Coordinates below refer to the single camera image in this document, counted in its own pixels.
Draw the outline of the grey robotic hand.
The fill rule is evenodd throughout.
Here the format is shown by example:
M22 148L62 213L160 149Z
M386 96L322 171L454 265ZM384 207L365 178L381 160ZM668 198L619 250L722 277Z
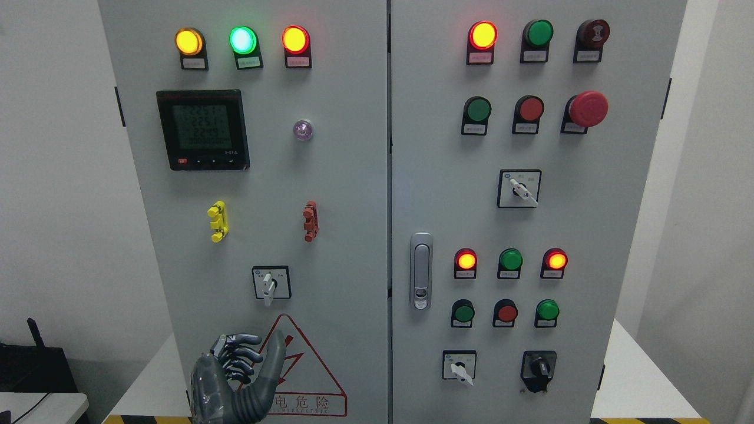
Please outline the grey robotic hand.
M285 336L275 330L267 355L251 349L252 334L222 334L196 361L191 374L194 423L256 423L267 416L286 356Z

